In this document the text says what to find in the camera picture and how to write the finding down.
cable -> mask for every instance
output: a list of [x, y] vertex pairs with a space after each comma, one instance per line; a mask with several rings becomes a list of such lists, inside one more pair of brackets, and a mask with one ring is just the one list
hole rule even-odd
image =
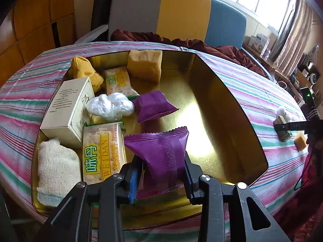
[[[309, 160], [308, 160], [308, 163], [304, 166], [304, 169], [303, 169], [303, 172], [306, 171], [307, 167], [309, 166], [310, 162], [311, 162], [311, 158], [312, 158], [312, 152], [311, 154], [309, 155]], [[302, 183], [299, 187], [296, 187], [298, 185], [298, 183], [300, 182], [300, 180], [302, 179], [303, 177], [303, 172], [300, 176], [300, 178], [298, 179], [298, 181], [296, 182], [295, 186], [294, 186], [294, 191], [300, 189], [303, 185], [305, 185], [309, 180], [306, 180], [304, 183]]]

crumpled plastic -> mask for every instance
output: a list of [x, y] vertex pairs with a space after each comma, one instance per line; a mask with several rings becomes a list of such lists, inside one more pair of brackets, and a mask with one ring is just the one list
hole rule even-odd
[[86, 105], [92, 115], [101, 116], [108, 121], [118, 121], [123, 116], [131, 115], [135, 107], [122, 93], [102, 94], [94, 97]]
[[292, 119], [290, 114], [287, 112], [286, 108], [282, 105], [278, 107], [276, 115], [281, 115], [285, 119], [286, 123], [289, 123]]

table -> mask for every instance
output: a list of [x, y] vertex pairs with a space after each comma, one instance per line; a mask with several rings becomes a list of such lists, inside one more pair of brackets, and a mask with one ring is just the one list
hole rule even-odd
[[[305, 120], [294, 99], [278, 85], [240, 65], [195, 50], [148, 42], [98, 42], [52, 49], [25, 65], [0, 88], [0, 181], [7, 193], [29, 214], [45, 221], [31, 204], [31, 161], [52, 95], [74, 56], [131, 49], [194, 52], [219, 76], [243, 108], [264, 149], [269, 169], [251, 189], [275, 214], [295, 194], [293, 187], [307, 155], [307, 149], [296, 150], [294, 137], [280, 142], [272, 124], [280, 105], [290, 112], [292, 121]], [[160, 228], [127, 231], [125, 239], [187, 241], [198, 237], [199, 225], [197, 216]]]
[[251, 48], [248, 45], [244, 45], [244, 48], [251, 53], [254, 57], [257, 58], [258, 61], [260, 61], [260, 63], [270, 72], [274, 73], [274, 75], [277, 75], [278, 77], [280, 77], [286, 84], [287, 86], [293, 91], [293, 93], [295, 94], [296, 98], [298, 99], [298, 102], [303, 101], [303, 97], [301, 96], [301, 94], [296, 90], [296, 88], [292, 85], [292, 83], [290, 82], [290, 80], [284, 76], [283, 74], [281, 74], [280, 72], [278, 72], [278, 67], [277, 65], [271, 61], [268, 57], [264, 57], [262, 55], [260, 55], [260, 53], [256, 50], [254, 50], [253, 48]]

box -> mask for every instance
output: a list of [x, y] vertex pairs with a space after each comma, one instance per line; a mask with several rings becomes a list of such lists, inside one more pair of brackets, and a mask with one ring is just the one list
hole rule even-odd
[[252, 48], [260, 52], [260, 55], [263, 55], [270, 39], [267, 36], [259, 33], [256, 35]]
[[49, 138], [58, 138], [68, 148], [82, 148], [84, 122], [91, 115], [85, 105], [94, 97], [88, 77], [65, 81], [51, 102], [41, 131]]
[[[282, 124], [282, 123], [286, 123], [284, 117], [282, 117], [281, 115], [279, 115], [276, 120], [274, 121], [274, 125], [275, 124]], [[282, 141], [282, 142], [286, 142], [287, 140], [289, 140], [293, 134], [291, 131], [279, 131], [277, 132], [278, 134], [278, 137], [279, 137], [279, 140]]]

window frame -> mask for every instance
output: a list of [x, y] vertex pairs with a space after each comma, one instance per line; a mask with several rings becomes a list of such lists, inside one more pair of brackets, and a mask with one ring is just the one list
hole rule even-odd
[[[279, 34], [279, 31], [280, 31], [280, 29], [282, 28], [282, 25], [283, 25], [284, 20], [282, 21], [282, 23], [281, 23], [281, 25], [280, 25], [279, 30], [276, 30], [275, 28], [273, 28], [272, 26], [270, 26], [266, 21], [262, 20], [262, 19], [261, 19], [261, 18], [256, 14], [256, 12], [257, 12], [257, 8], [258, 8], [258, 5], [259, 5], [260, 0], [258, 0], [257, 5], [256, 5], [256, 9], [255, 9], [255, 11], [254, 11], [254, 12], [253, 12], [253, 11], [251, 11], [251, 10], [249, 10], [249, 9], [248, 9], [248, 8], [246, 8], [245, 6], [243, 6], [243, 5], [241, 5], [241, 4], [237, 3], [237, 2], [234, 2], [234, 1], [232, 1], [232, 0], [221, 0], [221, 1], [223, 1], [223, 2], [225, 2], [225, 3], [228, 3], [229, 5], [231, 5], [231, 6], [235, 7], [235, 8], [237, 8], [239, 11], [242, 11], [243, 13], [247, 14], [248, 16], [250, 16], [250, 17], [254, 18], [254, 19], [255, 19], [255, 20], [257, 20], [260, 24], [262, 24], [264, 27], [266, 27], [266, 28], [270, 27], [271, 32], [273, 32], [275, 35], [278, 35], [278, 34]], [[288, 3], [287, 3], [287, 6], [286, 6], [286, 10], [285, 10], [285, 15], [284, 15], [284, 17], [286, 17], [286, 14], [287, 14], [287, 12], [288, 12], [288, 8], [289, 8], [289, 5], [290, 5], [290, 1], [291, 1], [291, 0], [288, 0]]]

